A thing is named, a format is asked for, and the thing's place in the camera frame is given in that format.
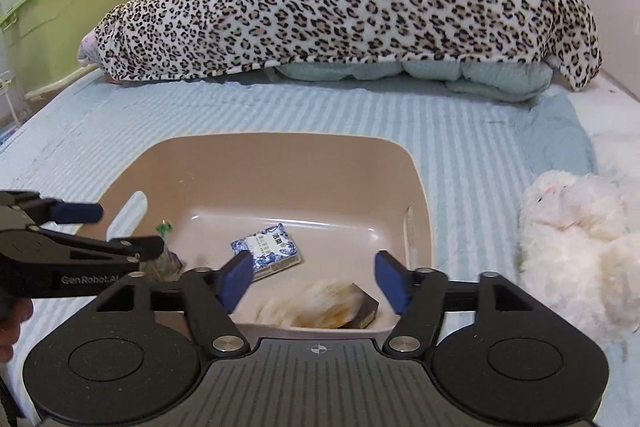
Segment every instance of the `light blue bed sheet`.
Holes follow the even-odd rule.
[[[524,189],[542,170],[583,174],[594,167],[591,144],[564,95],[531,110],[454,95],[442,84],[408,78],[312,86],[270,83],[263,73],[238,78],[131,88],[104,84],[96,76],[80,80],[0,148],[0,187],[95,201],[140,153],[175,136],[313,131],[383,137],[404,146],[420,171],[431,207],[436,267],[457,280],[476,280],[485,270],[516,280]],[[24,327],[6,381],[33,421],[20,371],[24,358],[86,302],[38,301]],[[450,316],[443,334],[471,319],[471,314]],[[630,363],[616,365],[615,355],[600,422],[635,426],[640,393],[632,398],[629,382],[631,373],[640,372]],[[634,356],[640,360],[640,354]]]

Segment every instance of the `human hand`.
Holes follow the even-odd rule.
[[[14,357],[14,344],[20,337],[20,324],[33,315],[31,299],[17,299],[8,319],[0,322],[0,362],[9,362]]]

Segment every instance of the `white stuffed animal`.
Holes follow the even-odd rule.
[[[520,285],[601,346],[640,325],[640,234],[606,179],[544,172],[520,211]]]

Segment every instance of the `green storage bin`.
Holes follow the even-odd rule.
[[[40,90],[80,68],[78,46],[128,0],[21,0],[0,17],[9,65],[22,89]]]

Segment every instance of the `blue and white package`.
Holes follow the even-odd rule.
[[[254,256],[254,281],[302,263],[300,252],[282,223],[231,243],[234,254],[248,250]]]

